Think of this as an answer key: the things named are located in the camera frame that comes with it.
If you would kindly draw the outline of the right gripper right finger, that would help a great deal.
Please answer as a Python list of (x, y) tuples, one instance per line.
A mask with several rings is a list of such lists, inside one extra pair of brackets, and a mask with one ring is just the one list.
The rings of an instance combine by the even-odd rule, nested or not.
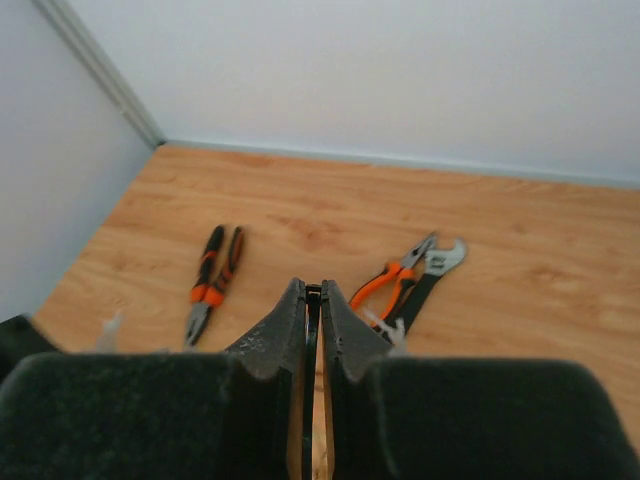
[(582, 365), (395, 355), (332, 280), (321, 308), (333, 478), (638, 477), (638, 454)]

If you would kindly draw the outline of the black zip tie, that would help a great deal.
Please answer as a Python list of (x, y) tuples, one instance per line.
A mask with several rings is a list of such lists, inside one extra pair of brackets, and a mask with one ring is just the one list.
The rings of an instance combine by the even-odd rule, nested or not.
[(304, 389), (302, 418), (301, 478), (313, 478), (313, 409), (316, 376), (316, 355), (321, 318), (321, 286), (307, 285), (305, 293), (306, 328), (304, 349)]

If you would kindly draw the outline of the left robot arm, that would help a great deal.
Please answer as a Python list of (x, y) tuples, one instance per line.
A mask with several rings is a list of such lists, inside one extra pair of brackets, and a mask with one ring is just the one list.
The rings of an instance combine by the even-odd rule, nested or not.
[(28, 315), (17, 315), (0, 323), (0, 379), (11, 373), (24, 358), (57, 352), (59, 348), (40, 332)]

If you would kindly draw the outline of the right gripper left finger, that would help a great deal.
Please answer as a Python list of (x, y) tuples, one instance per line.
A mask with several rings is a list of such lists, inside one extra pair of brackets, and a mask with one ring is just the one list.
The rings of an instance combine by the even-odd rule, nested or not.
[(219, 353), (44, 352), (1, 381), (5, 479), (302, 479), (305, 284)]

